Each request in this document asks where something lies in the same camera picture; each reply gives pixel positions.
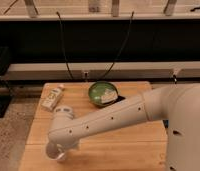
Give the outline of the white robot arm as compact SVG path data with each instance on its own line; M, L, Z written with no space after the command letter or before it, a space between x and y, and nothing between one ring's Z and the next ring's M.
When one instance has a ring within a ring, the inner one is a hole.
M85 137L166 120L165 171L200 171L200 84L172 84L142 92L76 118L68 106L54 112L46 155L61 160Z

